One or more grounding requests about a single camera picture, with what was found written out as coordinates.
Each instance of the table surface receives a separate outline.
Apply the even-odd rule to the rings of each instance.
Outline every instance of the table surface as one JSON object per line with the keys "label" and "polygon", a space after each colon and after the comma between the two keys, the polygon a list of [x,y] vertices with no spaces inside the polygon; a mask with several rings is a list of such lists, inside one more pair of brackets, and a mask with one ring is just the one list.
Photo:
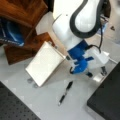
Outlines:
{"label": "table surface", "polygon": [[[69,74],[70,66],[65,61],[43,87],[35,88],[34,82],[28,83],[30,76],[25,71],[32,59],[9,66],[3,47],[0,47],[1,82],[35,112],[38,117],[42,120],[103,120],[102,117],[86,105],[88,98],[100,83],[96,83],[84,74]],[[108,73],[114,67],[114,63],[108,62],[106,65]],[[73,86],[63,104],[59,107],[58,101],[71,80],[74,80]]]}

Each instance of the marker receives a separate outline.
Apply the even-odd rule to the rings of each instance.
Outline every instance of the marker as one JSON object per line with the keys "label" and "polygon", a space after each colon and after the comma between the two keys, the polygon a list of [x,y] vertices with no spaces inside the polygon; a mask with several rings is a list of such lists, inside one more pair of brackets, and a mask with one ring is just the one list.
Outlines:
{"label": "marker", "polygon": [[67,95],[67,92],[70,90],[70,88],[72,87],[72,84],[73,84],[73,81],[69,82],[67,88],[66,88],[66,91],[65,93],[63,94],[63,96],[61,97],[59,103],[58,103],[58,106],[60,106],[63,102],[63,100],[65,99],[66,95]]}

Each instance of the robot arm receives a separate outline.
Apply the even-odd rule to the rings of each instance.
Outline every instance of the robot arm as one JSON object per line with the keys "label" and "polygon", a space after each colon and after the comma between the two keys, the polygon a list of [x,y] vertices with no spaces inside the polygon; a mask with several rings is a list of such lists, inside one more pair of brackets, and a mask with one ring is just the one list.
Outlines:
{"label": "robot arm", "polygon": [[86,68],[104,66],[108,57],[96,48],[88,48],[84,38],[93,36],[100,27],[100,10],[104,0],[83,0],[82,4],[69,14],[60,15],[53,23],[53,31],[64,44],[70,57],[76,60],[73,74]]}

